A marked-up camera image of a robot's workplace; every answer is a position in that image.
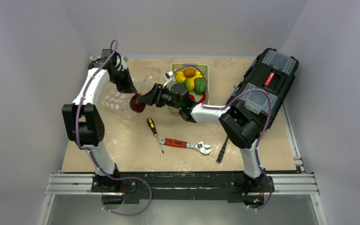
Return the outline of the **dark red purple fruit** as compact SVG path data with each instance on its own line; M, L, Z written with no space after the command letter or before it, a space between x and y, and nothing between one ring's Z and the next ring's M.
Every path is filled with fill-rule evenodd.
M138 93L131 97L129 101L129 107L132 111L136 113L142 113L145 110L146 104L139 100L142 96L142 94Z

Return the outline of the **clear dotted zip top bag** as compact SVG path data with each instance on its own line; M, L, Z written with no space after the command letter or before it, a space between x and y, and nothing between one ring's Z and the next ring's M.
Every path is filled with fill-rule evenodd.
M144 94L147 91L147 87L152 79L149 77L132 78L132 81L139 93ZM130 119L137 113L131 110L129 103L134 94L120 93L117 91L115 84L108 83L103 91L103 95L100 98L99 106L108 110L111 113L115 113Z

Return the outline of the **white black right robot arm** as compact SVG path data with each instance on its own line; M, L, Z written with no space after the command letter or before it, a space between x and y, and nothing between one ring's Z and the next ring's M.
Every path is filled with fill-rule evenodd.
M188 122L220 124L241 151L246 188L255 191L262 186L266 176L258 145L275 116L277 99L273 94L248 83L236 92L228 104L206 105L192 100L187 89L180 84L168 89L156 83L138 101L156 107L167 105L177 108L181 118Z

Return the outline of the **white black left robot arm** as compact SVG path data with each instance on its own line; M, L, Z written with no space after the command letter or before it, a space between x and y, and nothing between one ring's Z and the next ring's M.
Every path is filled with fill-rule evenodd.
M103 143L105 126L98 103L105 86L113 83L119 93L137 94L126 61L119 53L103 49L101 58L88 66L88 76L78 96L62 107L66 133L70 141L87 153L95 168L92 192L121 192L125 186L116 163Z

